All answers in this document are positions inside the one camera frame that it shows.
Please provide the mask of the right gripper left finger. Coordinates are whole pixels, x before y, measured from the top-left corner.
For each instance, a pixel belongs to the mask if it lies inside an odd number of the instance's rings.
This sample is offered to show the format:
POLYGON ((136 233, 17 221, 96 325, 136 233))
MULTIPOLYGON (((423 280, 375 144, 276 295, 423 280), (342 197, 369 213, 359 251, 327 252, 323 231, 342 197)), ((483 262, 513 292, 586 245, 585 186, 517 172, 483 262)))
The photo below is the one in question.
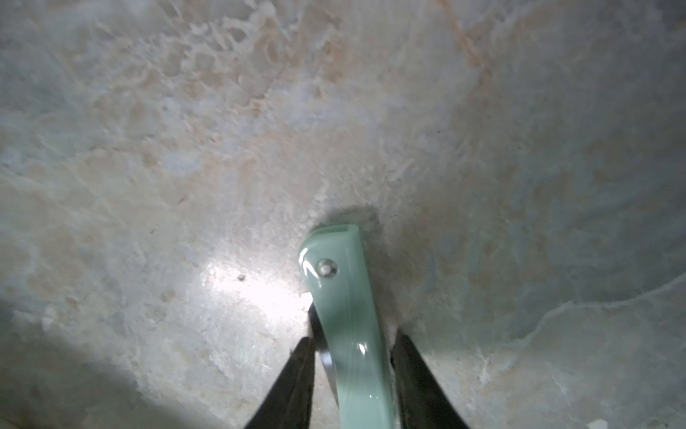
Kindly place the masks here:
POLYGON ((303 337, 246 429, 309 429, 315 374, 315 345, 303 337))

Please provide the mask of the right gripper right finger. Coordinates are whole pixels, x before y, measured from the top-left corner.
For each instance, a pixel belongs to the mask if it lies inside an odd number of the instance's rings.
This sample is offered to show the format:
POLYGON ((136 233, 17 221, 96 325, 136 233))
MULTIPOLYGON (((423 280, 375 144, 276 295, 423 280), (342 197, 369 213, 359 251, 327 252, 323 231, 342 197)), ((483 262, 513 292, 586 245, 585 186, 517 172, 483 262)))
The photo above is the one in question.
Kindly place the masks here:
POLYGON ((469 428, 449 402, 412 339, 403 331, 396 333, 391 366, 396 375, 403 428, 469 428))

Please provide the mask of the mint green folding fruit knife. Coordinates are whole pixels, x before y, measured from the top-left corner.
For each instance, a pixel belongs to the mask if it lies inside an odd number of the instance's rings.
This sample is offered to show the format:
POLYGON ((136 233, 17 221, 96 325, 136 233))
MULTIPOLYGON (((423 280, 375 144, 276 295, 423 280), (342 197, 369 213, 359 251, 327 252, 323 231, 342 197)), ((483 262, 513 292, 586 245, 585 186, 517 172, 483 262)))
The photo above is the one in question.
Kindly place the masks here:
POLYGON ((387 351, 357 225, 315 230, 298 266, 312 297, 342 428, 395 425, 387 351))

